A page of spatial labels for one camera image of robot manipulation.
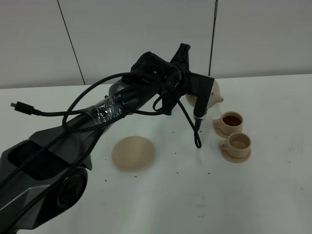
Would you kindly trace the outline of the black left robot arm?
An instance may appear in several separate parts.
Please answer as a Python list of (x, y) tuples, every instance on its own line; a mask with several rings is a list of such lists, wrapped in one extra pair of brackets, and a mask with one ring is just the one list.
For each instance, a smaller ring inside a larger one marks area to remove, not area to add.
[(162, 103), (151, 116), (170, 115), (190, 87), (190, 46), (181, 44), (170, 62), (147, 52), (98, 104), (60, 112), (59, 127), (35, 132), (0, 157), (0, 231), (32, 230), (74, 206), (83, 195), (91, 152), (115, 122), (154, 95)]

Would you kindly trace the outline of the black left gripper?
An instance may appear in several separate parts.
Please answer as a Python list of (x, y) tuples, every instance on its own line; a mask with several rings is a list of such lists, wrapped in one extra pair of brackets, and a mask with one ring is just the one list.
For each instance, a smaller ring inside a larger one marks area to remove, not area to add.
[(165, 115), (170, 115), (178, 99), (186, 94), (189, 78), (190, 45), (181, 43), (170, 62), (163, 60), (152, 52), (144, 53), (132, 66), (130, 74), (123, 77), (123, 82), (129, 86), (150, 87), (141, 89), (146, 103), (155, 94), (162, 101), (162, 107), (153, 109)]

